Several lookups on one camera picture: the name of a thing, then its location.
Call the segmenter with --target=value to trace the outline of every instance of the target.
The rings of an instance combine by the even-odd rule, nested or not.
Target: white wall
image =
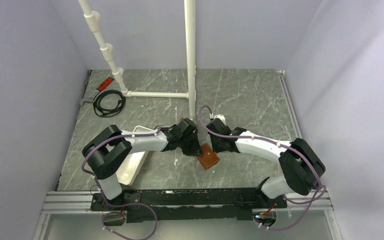
[[[324,0],[286,80],[344,238],[384,239],[384,0]]]
[[[109,69],[76,0],[52,0],[89,69]],[[198,68],[284,70],[321,0],[197,0]],[[89,0],[124,69],[186,68],[182,0]]]
[[[0,1],[0,240],[32,239],[86,75],[50,1]]]

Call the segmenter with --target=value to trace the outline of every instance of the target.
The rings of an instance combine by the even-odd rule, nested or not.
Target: white tray
[[[133,132],[146,131],[152,131],[152,129],[139,125],[137,125],[133,129]],[[147,155],[147,151],[135,152],[127,155],[121,166],[115,172],[115,174],[117,174],[118,182],[123,185],[131,186],[133,184],[133,181],[135,181],[135,178],[138,175],[139,171],[141,170],[141,167],[144,164]]]

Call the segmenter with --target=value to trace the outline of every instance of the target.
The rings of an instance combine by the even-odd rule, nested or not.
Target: gray marble surface
[[[94,70],[85,96],[89,96],[109,75],[109,70]],[[127,88],[134,91],[187,91],[186,69],[135,69],[123,74]],[[120,90],[114,81],[106,90]],[[196,111],[209,105],[215,114],[223,114],[227,125],[277,140],[292,140],[297,136],[290,118],[284,90],[275,70],[265,69],[198,69],[196,73]],[[112,107],[111,96],[102,101]],[[84,160],[83,147],[108,125],[132,131],[141,125],[171,126],[181,117],[188,117],[188,99],[159,97],[127,98],[124,110],[115,117],[100,118],[91,103],[85,103],[77,116],[72,140],[59,179],[58,191],[88,190],[94,181],[80,169]],[[210,143],[209,135],[198,124],[201,143]],[[279,173],[278,165],[246,153],[221,152],[220,161],[204,170],[195,157],[184,156],[180,149],[150,152],[132,188],[144,189],[202,189],[255,187],[264,178]]]

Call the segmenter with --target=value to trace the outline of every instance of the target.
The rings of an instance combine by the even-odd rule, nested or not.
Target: purple cable
[[[199,122],[201,123],[202,127],[207,131],[209,132],[210,134],[214,135],[214,136],[217,136],[217,137],[220,137],[220,138],[226,138],[226,139],[252,139],[251,136],[230,136],[230,135],[221,135],[221,134],[218,134],[216,132],[213,132],[211,131],[210,129],[208,129],[207,126],[205,126],[204,122],[203,122],[203,119],[201,117],[201,112],[203,111],[204,108],[207,108],[209,110],[209,113],[210,114],[213,114],[213,111],[211,110],[211,108],[208,106],[208,105],[203,105],[201,108],[199,108],[199,111],[198,111],[198,118],[199,118]],[[276,145],[277,142],[276,141],[273,141],[269,138],[266,138],[266,137],[263,137],[263,136],[255,136],[254,139],[259,139],[259,140],[263,140],[263,141],[266,141],[266,142],[269,142],[271,144],[274,144]],[[282,227],[282,228],[269,228],[271,230],[274,230],[274,231],[281,231],[281,230],[288,230],[290,228],[293,228],[295,227],[300,221],[301,219],[303,219],[303,217],[307,214],[310,206],[311,206],[311,203],[314,202],[315,200],[317,199],[320,199],[323,194],[325,194],[326,192],[326,186],[325,185],[322,185],[322,181],[320,180],[320,177],[319,175],[317,174],[316,170],[314,169],[314,167],[311,165],[311,163],[309,162],[309,160],[301,153],[299,152],[298,150],[290,147],[290,146],[287,146],[287,145],[284,145],[284,144],[280,144],[280,147],[284,148],[284,149],[287,149],[287,150],[290,150],[292,152],[294,152],[295,154],[297,154],[307,165],[308,165],[308,168],[310,169],[310,171],[313,173],[315,179],[317,180],[317,183],[318,183],[318,187],[317,187],[317,191],[314,193],[314,195],[312,196],[312,198],[308,201],[303,201],[303,202],[296,202],[296,201],[293,201],[293,200],[290,200],[288,199],[286,196],[284,196],[283,198],[290,202],[290,203],[293,203],[293,204],[297,204],[297,205],[303,205],[303,204],[308,204],[307,208],[305,209],[305,211],[302,213],[301,217],[296,221],[294,222],[292,225],[290,226],[287,226],[287,227]],[[322,189],[323,187],[323,191],[321,191],[320,195],[319,196],[316,196],[316,194],[320,191],[320,189]]]
[[[155,129],[156,129],[156,131],[153,132],[153,133],[142,133],[142,134],[139,133],[139,134],[135,134],[134,136],[135,136],[135,137],[152,137],[152,136],[155,136],[155,134],[158,134],[158,133],[161,131],[161,126],[158,125],[158,126],[156,126]],[[124,239],[126,239],[126,240],[147,240],[147,239],[149,239],[150,237],[152,237],[152,235],[154,235],[155,232],[156,232],[156,230],[157,230],[158,219],[157,219],[157,214],[155,213],[155,211],[154,211],[150,206],[148,206],[148,205],[146,205],[146,204],[143,204],[143,203],[140,203],[140,202],[127,203],[127,204],[122,204],[122,205],[114,205],[114,204],[111,204],[111,203],[108,201],[107,197],[105,196],[104,192],[102,191],[101,185],[99,184],[99,182],[98,182],[98,180],[97,180],[95,174],[94,174],[93,172],[88,171],[88,170],[85,169],[85,165],[86,165],[86,163],[88,162],[88,160],[89,160],[89,159],[91,158],[91,156],[92,156],[98,149],[100,149],[102,146],[105,146],[106,144],[108,144],[109,142],[111,142],[111,141],[113,141],[113,140],[121,139],[121,138],[130,138],[131,136],[132,136],[132,134],[118,135],[118,136],[110,137],[110,138],[108,138],[107,140],[101,142],[98,146],[96,146],[94,149],[92,149],[92,151],[90,151],[89,154],[84,158],[84,161],[83,161],[83,163],[81,164],[81,170],[82,170],[83,172],[85,172],[85,173],[90,174],[90,175],[93,176],[93,179],[95,180],[96,185],[98,186],[98,188],[101,189],[101,190],[100,190],[100,193],[101,193],[101,195],[102,195],[102,199],[103,199],[103,201],[106,203],[107,206],[112,207],[112,208],[122,208],[122,207],[128,207],[128,206],[142,206],[142,207],[145,207],[145,208],[149,209],[149,210],[152,212],[153,217],[154,217],[154,219],[155,219],[155,226],[154,226],[152,232],[151,232],[147,237],[144,237],[144,238],[141,238],[141,239],[133,239],[133,238],[129,238],[129,237],[124,236],[124,235],[122,235],[121,233],[119,233],[119,232],[117,232],[117,231],[114,231],[113,229],[111,229],[111,228],[105,226],[104,220],[105,220],[106,217],[108,217],[109,215],[116,215],[116,214],[117,214],[117,215],[124,215],[124,214],[121,213],[121,212],[109,212],[109,213],[103,215],[103,216],[102,216],[102,226],[103,226],[103,229],[105,229],[105,230],[107,230],[107,231],[109,231],[109,232],[111,232],[111,233],[113,233],[113,234],[115,234],[115,235],[117,235],[117,236],[119,236],[119,237],[122,237],[122,238],[124,238]]]

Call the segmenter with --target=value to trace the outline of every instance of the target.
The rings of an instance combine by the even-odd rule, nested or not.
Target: purple hose
[[[161,126],[158,125],[156,126],[156,131],[154,133],[142,133],[142,134],[135,134],[136,137],[152,137],[152,136],[155,136],[155,134],[158,134],[160,131],[161,131]],[[98,188],[100,188],[100,193],[102,195],[102,199],[103,201],[106,203],[107,206],[109,207],[112,207],[112,208],[122,208],[122,207],[128,207],[128,206],[142,206],[142,207],[145,207],[147,209],[149,209],[152,214],[153,214],[153,217],[155,219],[155,226],[152,230],[152,232],[147,236],[147,237],[144,237],[144,238],[141,238],[141,239],[133,239],[133,238],[129,238],[127,236],[124,236],[122,235],[121,233],[117,232],[117,231],[114,231],[113,229],[105,226],[105,223],[104,223],[104,220],[106,217],[108,217],[109,215],[123,215],[123,213],[121,212],[109,212],[105,215],[102,216],[102,226],[105,230],[119,236],[119,237],[122,237],[126,240],[147,240],[149,239],[150,237],[152,237],[152,235],[155,234],[155,231],[157,230],[157,224],[158,224],[158,219],[157,219],[157,214],[155,213],[155,211],[148,205],[146,204],[143,204],[143,203],[140,203],[140,202],[134,202],[134,203],[127,203],[127,204],[122,204],[122,205],[114,205],[114,204],[111,204],[107,197],[105,196],[104,192],[102,191],[102,188],[101,188],[101,185],[99,184],[97,178],[95,177],[95,174],[91,171],[88,171],[85,169],[85,165],[86,163],[89,161],[89,159],[91,158],[91,156],[98,150],[100,149],[102,146],[105,146],[106,144],[108,144],[109,142],[113,141],[113,140],[116,140],[116,139],[121,139],[121,138],[129,138],[131,137],[132,134],[125,134],[125,135],[118,135],[118,136],[113,136],[113,137],[110,137],[108,138],[107,140],[101,142],[98,146],[96,146],[94,149],[92,149],[92,151],[89,152],[89,154],[84,158],[83,160],[83,163],[81,164],[81,170],[87,174],[90,174],[93,176],[93,179],[95,180],[95,183],[96,185],[98,186]]]
[[[208,105],[204,105],[202,106],[199,111],[198,111],[198,118],[199,118],[199,122],[201,123],[202,127],[207,131],[209,132],[210,134],[214,135],[214,136],[217,136],[217,137],[220,137],[220,138],[226,138],[226,139],[252,139],[251,136],[230,136],[230,135],[221,135],[221,134],[218,134],[216,132],[213,132],[211,131],[210,129],[208,129],[207,126],[205,126],[204,122],[203,122],[203,119],[201,117],[201,112],[203,111],[204,108],[207,108],[209,110],[209,113],[210,114],[213,114],[213,111],[211,110],[211,108],[208,106]],[[271,144],[274,144],[276,145],[277,142],[276,141],[273,141],[269,138],[266,138],[266,137],[263,137],[263,136],[255,136],[254,139],[259,139],[259,140],[263,140],[263,141],[266,141],[266,142],[269,142]],[[303,217],[307,214],[310,206],[311,206],[311,203],[314,202],[315,200],[317,199],[320,199],[323,194],[326,192],[326,186],[325,185],[322,185],[322,181],[320,180],[320,177],[319,175],[317,174],[316,170],[314,169],[314,167],[311,165],[311,163],[309,162],[309,160],[301,153],[299,152],[298,150],[290,147],[290,146],[286,146],[284,144],[280,144],[280,147],[284,148],[284,149],[287,149],[287,150],[290,150],[292,152],[294,152],[295,154],[297,154],[307,165],[308,165],[308,168],[310,169],[310,171],[312,172],[312,174],[314,175],[315,179],[317,180],[317,191],[314,193],[314,195],[312,196],[312,198],[308,201],[303,201],[303,202],[296,202],[296,201],[293,201],[293,200],[290,200],[288,199],[286,196],[284,196],[283,198],[290,202],[290,203],[293,203],[293,204],[297,204],[297,205],[303,205],[303,204],[308,204],[307,208],[305,209],[305,211],[302,213],[302,215],[298,218],[298,220],[296,222],[294,222],[292,225],[290,226],[287,226],[287,227],[282,227],[282,228],[269,228],[270,230],[274,230],[274,231],[282,231],[282,230],[288,230],[290,228],[293,228],[295,227],[302,219]],[[322,189],[323,187],[323,191],[321,191],[320,195],[316,196],[316,194]]]

